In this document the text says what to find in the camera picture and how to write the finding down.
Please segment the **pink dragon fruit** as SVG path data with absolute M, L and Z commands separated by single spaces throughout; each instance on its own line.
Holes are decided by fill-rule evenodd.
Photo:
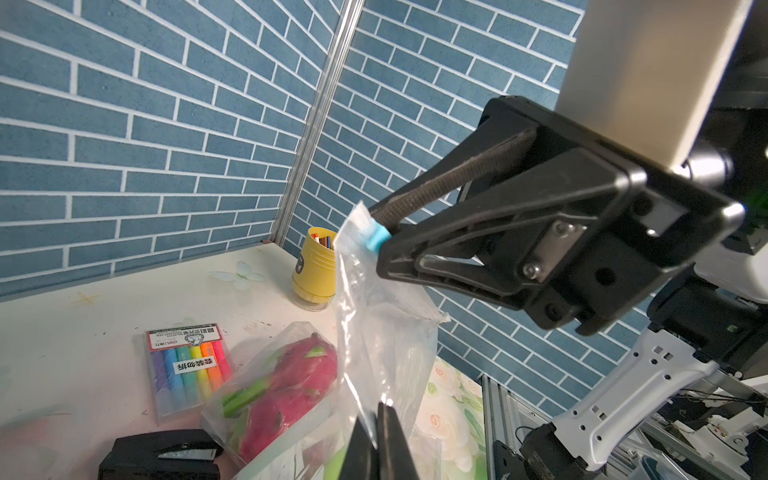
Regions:
M 269 374 L 222 402 L 235 421 L 228 444 L 245 463 L 323 400 L 337 378 L 336 350 L 318 333 L 280 347 L 267 365 Z

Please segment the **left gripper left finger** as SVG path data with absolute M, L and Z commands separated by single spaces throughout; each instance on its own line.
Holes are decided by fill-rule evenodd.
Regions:
M 355 422 L 338 479 L 379 479 L 378 451 L 360 419 Z

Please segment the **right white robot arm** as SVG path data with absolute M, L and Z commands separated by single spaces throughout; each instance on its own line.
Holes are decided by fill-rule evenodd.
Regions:
M 649 326 L 576 405 L 491 465 L 592 479 L 670 397 L 767 353 L 767 5 L 592 1 L 553 109 L 490 100 L 438 164 L 372 207 L 385 279 L 582 336 Z

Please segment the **clear zip-top bag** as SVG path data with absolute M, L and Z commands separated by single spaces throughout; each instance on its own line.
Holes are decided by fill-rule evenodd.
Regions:
M 441 475 L 441 442 L 414 429 L 436 357 L 442 315 L 422 288 L 381 278 L 376 272 L 389 231 L 356 206 L 336 236 L 338 339 L 327 340 L 307 322 L 294 322 L 265 344 L 205 405 L 204 430 L 239 466 L 242 479 L 338 479 L 357 419 L 377 448 L 380 402 L 399 417 L 419 479 Z M 252 461 L 228 440 L 235 421 L 223 414 L 224 397 L 269 374 L 277 349 L 313 333 L 337 353 L 337 378 L 327 396 Z

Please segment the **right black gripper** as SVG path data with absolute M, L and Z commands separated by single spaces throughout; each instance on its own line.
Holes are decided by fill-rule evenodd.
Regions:
M 443 286 L 582 335 L 615 321 L 733 232 L 743 207 L 519 96 L 478 124 L 501 140 L 444 158 L 376 204 L 392 231 L 476 179 L 467 199 L 386 241 L 377 274 Z

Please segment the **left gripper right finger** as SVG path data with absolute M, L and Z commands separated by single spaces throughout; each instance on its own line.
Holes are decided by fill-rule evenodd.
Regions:
M 377 410 L 377 461 L 379 480 L 418 480 L 407 438 L 396 410 L 380 402 Z

